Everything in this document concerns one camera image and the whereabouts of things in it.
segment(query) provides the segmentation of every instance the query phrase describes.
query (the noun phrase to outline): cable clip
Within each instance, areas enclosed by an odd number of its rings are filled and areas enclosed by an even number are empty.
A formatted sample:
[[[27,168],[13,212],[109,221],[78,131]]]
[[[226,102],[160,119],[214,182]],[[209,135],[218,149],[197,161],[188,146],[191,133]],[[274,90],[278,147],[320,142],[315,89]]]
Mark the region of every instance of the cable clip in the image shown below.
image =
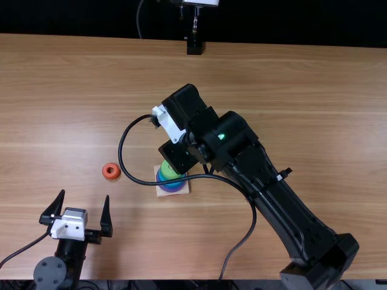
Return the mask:
[[[286,177],[289,176],[289,174],[292,172],[292,169],[290,167],[286,168],[285,170],[279,172],[279,174],[277,175],[277,181],[280,181],[280,180],[283,180],[285,179]]]

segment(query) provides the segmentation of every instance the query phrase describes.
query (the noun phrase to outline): wooden table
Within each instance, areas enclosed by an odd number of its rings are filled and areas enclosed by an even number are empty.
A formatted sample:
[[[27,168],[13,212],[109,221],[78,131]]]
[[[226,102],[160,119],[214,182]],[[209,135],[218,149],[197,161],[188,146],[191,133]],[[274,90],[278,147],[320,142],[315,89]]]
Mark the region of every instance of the wooden table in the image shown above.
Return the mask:
[[[86,208],[99,228],[111,197],[114,237],[90,245],[83,279],[215,279],[251,223],[248,204],[218,181],[195,180],[186,196],[157,198],[102,167],[134,118],[186,83],[218,114],[241,114],[288,183],[360,251],[347,279],[387,277],[387,51],[371,48],[0,35],[1,257],[40,236],[42,210],[66,189],[64,206]],[[153,180],[167,140],[147,122],[131,131],[125,163]],[[202,172],[197,166],[192,173]],[[0,279],[30,279],[57,242],[47,238],[9,261]],[[278,279],[290,262],[258,214],[227,279]]]

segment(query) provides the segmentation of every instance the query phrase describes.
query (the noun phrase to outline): black cable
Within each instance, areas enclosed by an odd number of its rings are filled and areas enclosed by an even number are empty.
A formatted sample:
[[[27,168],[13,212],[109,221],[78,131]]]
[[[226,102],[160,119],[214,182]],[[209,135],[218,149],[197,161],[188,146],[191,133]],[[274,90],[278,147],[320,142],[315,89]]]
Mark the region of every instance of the black cable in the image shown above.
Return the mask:
[[[141,34],[141,29],[140,29],[140,11],[141,11],[141,7],[142,7],[143,3],[144,3],[144,0],[140,0],[140,2],[138,3],[138,6],[137,6],[137,11],[135,13],[135,24],[137,27],[138,37],[140,39],[143,38],[143,36]]]
[[[28,250],[29,248],[31,248],[32,246],[35,246],[37,243],[39,243],[42,239],[44,239],[45,237],[47,237],[49,234],[49,230],[47,230],[43,235],[41,235],[40,237],[38,237],[36,240],[34,240],[32,243],[29,243],[27,246],[24,246],[23,248],[17,250],[16,252],[14,252],[13,254],[10,254],[8,257],[6,257],[3,261],[1,261],[0,263],[0,269],[1,267],[4,266],[5,263],[7,263],[10,259],[14,258],[15,256],[17,256],[18,254],[21,254],[23,253],[25,250]]]
[[[239,241],[239,243],[237,243],[231,250],[230,252],[228,253],[226,259],[224,260],[224,263],[223,263],[223,268],[222,268],[222,271],[221,271],[221,274],[219,276],[219,279],[221,280],[223,278],[223,274],[226,270],[226,266],[227,266],[227,262],[229,261],[231,255],[251,236],[251,234],[253,233],[254,231],[254,228],[255,228],[255,225],[256,225],[256,210],[255,210],[255,206],[252,204],[252,200],[250,199],[250,196],[244,191],[244,189],[242,187],[240,187],[238,184],[236,184],[235,182],[225,178],[225,177],[222,177],[222,176],[218,176],[218,175],[210,175],[210,174],[194,174],[194,175],[189,175],[189,176],[185,176],[185,177],[181,177],[181,178],[176,178],[176,179],[173,179],[173,180],[169,180],[169,181],[158,181],[158,182],[155,182],[155,181],[143,181],[143,180],[140,180],[140,179],[137,179],[135,178],[134,176],[132,176],[126,169],[125,165],[123,164],[123,159],[122,159],[122,148],[123,148],[123,143],[125,142],[125,138],[126,136],[128,135],[130,129],[132,129],[132,127],[134,125],[136,125],[138,122],[140,122],[141,120],[144,120],[144,119],[147,119],[147,118],[154,118],[154,119],[157,119],[156,116],[154,115],[143,115],[141,117],[138,117],[137,119],[135,119],[132,123],[129,124],[129,126],[125,129],[124,133],[122,134],[122,137],[121,137],[121,140],[120,140],[120,144],[119,144],[119,150],[118,150],[118,154],[119,154],[119,164],[120,164],[120,167],[121,167],[121,170],[122,172],[133,182],[137,183],[137,184],[141,184],[141,185],[148,185],[148,186],[155,186],[155,185],[165,185],[165,184],[171,184],[171,183],[176,183],[176,182],[180,182],[180,181],[187,181],[187,180],[190,180],[190,179],[197,179],[197,178],[212,178],[212,179],[217,179],[217,180],[220,180],[220,181],[223,181],[229,185],[231,185],[232,187],[234,187],[235,189],[239,190],[243,196],[246,198],[246,200],[249,202],[251,208],[252,208],[252,212],[253,212],[253,221],[252,221],[252,225],[250,226],[249,228],[249,231],[247,232],[247,234],[243,237],[243,239],[241,239]]]
[[[256,210],[255,210],[255,206],[254,204],[250,203],[250,206],[252,207],[252,212],[253,212],[253,221],[252,221],[252,225],[250,226],[249,228],[249,231],[247,232],[247,234],[243,237],[243,239],[241,239],[239,241],[239,243],[237,243],[230,251],[229,251],[229,254],[227,255],[226,259],[224,260],[224,263],[223,263],[223,268],[222,268],[222,271],[220,273],[220,276],[219,276],[219,280],[222,280],[223,278],[223,274],[226,270],[226,266],[227,266],[227,262],[229,261],[231,255],[241,246],[243,245],[243,243],[245,241],[247,241],[247,239],[251,236],[251,234],[253,233],[254,231],[254,228],[255,228],[255,224],[256,224]]]
[[[209,174],[207,165],[203,164],[203,170],[205,174]]]
[[[6,284],[8,284],[8,286],[12,289],[12,290],[16,290],[15,287],[11,284],[11,282],[9,282],[8,280],[5,281]]]
[[[234,280],[231,281],[231,286],[234,286],[236,290],[239,290],[238,285],[234,282]]]
[[[98,287],[98,285],[97,285],[97,284],[95,284],[95,283],[94,283],[94,282],[92,282],[92,281],[89,281],[89,280],[80,280],[79,282],[90,283],[90,284],[92,284],[94,287],[96,287],[96,288],[97,288],[97,290],[99,290],[99,287]]]
[[[140,289],[137,287],[135,281],[132,280],[131,282],[132,282],[132,284],[133,284],[133,286],[134,286],[135,289],[140,290]]]
[[[350,284],[348,284],[348,282],[347,282],[347,281],[345,281],[345,280],[341,280],[341,282],[343,282],[343,283],[345,284],[345,286],[347,286],[347,287],[348,287],[348,289],[349,289],[349,290],[354,290],[354,289],[353,289],[353,287],[352,287]]]

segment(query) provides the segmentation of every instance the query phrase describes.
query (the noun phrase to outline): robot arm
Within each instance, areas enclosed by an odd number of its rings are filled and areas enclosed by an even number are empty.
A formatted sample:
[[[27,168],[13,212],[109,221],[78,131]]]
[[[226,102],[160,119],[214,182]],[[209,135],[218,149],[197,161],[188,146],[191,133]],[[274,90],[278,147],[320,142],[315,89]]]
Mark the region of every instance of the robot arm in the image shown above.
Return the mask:
[[[100,245],[102,237],[112,237],[109,196],[102,210],[101,230],[86,228],[87,211],[67,207],[63,213],[65,191],[42,213],[39,223],[48,226],[53,239],[59,240],[54,256],[41,260],[34,270],[36,290],[76,290],[89,243]]]
[[[210,163],[249,194],[289,253],[292,262],[281,271],[288,289],[323,290],[340,279],[359,244],[349,233],[336,234],[302,203],[284,180],[291,169],[275,169],[241,116],[228,112],[218,117],[190,84],[153,113],[174,136],[159,151],[176,172],[184,174],[197,162]]]

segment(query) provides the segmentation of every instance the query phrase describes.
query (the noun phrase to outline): green ring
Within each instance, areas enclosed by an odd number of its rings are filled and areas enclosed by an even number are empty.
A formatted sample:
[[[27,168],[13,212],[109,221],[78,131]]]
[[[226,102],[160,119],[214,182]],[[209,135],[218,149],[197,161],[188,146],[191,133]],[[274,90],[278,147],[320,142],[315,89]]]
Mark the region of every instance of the green ring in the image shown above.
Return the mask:
[[[183,177],[184,175],[177,174],[166,160],[160,166],[161,174],[168,180]]]

